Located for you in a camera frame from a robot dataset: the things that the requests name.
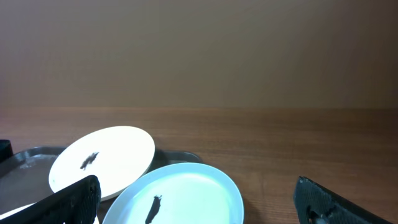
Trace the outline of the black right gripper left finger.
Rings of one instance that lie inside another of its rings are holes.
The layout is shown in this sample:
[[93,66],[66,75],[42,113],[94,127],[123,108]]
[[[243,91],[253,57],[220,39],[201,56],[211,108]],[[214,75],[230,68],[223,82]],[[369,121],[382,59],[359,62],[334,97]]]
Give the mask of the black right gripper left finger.
[[1,224],[93,224],[101,202],[100,182],[89,175],[1,219]]

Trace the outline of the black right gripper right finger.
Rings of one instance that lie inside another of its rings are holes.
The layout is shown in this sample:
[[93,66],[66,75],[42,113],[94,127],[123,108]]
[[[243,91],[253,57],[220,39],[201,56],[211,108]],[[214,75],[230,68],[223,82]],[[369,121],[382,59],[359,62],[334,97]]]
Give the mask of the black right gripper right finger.
[[293,200],[300,224],[391,224],[304,176]]

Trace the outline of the pink white plate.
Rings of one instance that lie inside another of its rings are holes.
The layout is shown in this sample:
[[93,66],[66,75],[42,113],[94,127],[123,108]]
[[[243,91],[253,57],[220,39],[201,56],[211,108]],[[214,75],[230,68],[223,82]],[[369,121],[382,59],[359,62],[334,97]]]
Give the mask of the pink white plate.
[[[19,207],[19,208],[15,208],[15,209],[13,209],[11,211],[8,211],[6,213],[3,213],[2,215],[0,215],[0,220],[2,220],[4,218],[7,218],[7,217],[10,217],[11,215],[13,215],[15,213],[18,213],[18,212],[30,207],[31,205],[32,205],[32,203],[28,204],[28,205],[24,205],[24,206]],[[100,222],[98,220],[98,217],[95,217],[95,220],[94,220],[93,224],[100,224]]]

